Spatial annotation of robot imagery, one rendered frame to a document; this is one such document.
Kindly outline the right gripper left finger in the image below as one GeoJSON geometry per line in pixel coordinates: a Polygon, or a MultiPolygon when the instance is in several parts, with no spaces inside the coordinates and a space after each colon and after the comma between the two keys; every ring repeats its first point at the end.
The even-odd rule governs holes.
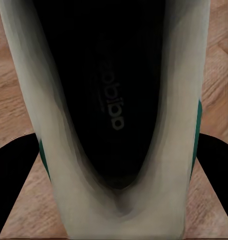
{"type": "Polygon", "coordinates": [[[16,138],[0,148],[0,232],[38,153],[35,133],[16,138]]]}

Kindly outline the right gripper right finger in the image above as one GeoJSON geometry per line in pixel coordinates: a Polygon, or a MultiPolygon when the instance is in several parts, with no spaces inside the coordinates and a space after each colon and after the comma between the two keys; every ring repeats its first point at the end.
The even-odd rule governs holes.
{"type": "Polygon", "coordinates": [[[228,215],[228,144],[199,133],[196,157],[228,215]]]}

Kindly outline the gym shoe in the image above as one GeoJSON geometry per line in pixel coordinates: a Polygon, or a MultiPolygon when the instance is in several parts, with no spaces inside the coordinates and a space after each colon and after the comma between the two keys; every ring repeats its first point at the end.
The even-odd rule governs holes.
{"type": "Polygon", "coordinates": [[[183,240],[211,0],[0,0],[69,240],[183,240]]]}

